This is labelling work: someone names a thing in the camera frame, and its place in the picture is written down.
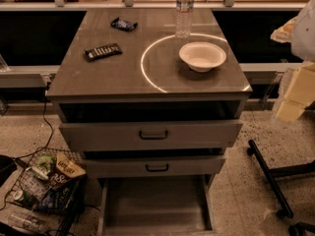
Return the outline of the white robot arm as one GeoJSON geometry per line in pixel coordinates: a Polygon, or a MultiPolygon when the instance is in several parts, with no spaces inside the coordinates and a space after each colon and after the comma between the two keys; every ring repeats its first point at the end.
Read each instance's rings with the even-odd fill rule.
{"type": "Polygon", "coordinates": [[[275,29],[271,40],[289,43],[291,53],[302,61],[283,76],[281,102],[276,109],[278,119],[292,122],[315,102],[315,0],[275,29]]]}

